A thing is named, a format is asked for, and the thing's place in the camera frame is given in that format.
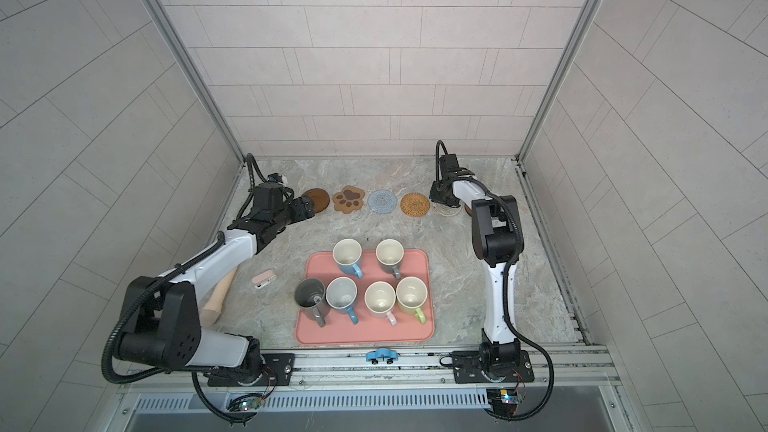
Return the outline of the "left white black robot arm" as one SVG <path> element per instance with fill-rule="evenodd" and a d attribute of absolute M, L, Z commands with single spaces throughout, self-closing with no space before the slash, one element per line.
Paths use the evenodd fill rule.
<path fill-rule="evenodd" d="M 236 217 L 197 255 L 128 285 L 101 357 L 108 382 L 127 384 L 173 371 L 212 373 L 243 385 L 261 378 L 259 341 L 204 330 L 198 303 L 288 225 L 313 217 L 315 211 L 310 198 L 294 195 L 280 182 L 253 186 L 244 205 L 249 213 Z"/>

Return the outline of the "woven rattan round coaster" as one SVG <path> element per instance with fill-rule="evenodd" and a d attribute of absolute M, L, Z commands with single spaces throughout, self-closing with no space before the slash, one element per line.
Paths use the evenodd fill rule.
<path fill-rule="evenodd" d="M 429 199 L 420 193 L 408 193 L 401 202 L 402 212 L 409 217 L 423 217 L 431 209 Z"/>

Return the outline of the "blue knitted round coaster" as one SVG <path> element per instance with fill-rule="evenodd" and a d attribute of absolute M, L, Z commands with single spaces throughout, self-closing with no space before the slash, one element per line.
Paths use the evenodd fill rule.
<path fill-rule="evenodd" d="M 368 200 L 369 208 L 378 214 L 389 214 L 397 205 L 397 196 L 389 190 L 376 190 L 371 193 Z"/>

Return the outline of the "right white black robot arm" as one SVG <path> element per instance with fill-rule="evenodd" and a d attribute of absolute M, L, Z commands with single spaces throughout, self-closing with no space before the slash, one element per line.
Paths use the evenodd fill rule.
<path fill-rule="evenodd" d="M 459 164 L 455 154 L 439 140 L 435 147 L 435 180 L 429 193 L 435 204 L 471 209 L 471 239 L 485 272 L 486 317 L 476 351 L 454 351 L 443 367 L 454 371 L 458 383 L 496 383 L 489 390 L 486 413 L 505 422 L 530 419 L 541 412 L 554 388 L 554 364 L 550 354 L 517 330 L 514 325 L 514 274 L 524 251 L 524 236 L 517 200 L 499 196 Z M 543 397 L 520 413 L 520 387 L 533 382 L 527 345 L 541 353 L 547 365 L 548 384 Z"/>

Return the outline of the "multicolour knitted round coaster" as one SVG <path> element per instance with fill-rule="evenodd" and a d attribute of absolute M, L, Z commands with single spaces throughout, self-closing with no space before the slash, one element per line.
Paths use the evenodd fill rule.
<path fill-rule="evenodd" d="M 455 217 L 463 211 L 462 207 L 450 207 L 439 203 L 433 203 L 433 209 L 443 217 Z"/>

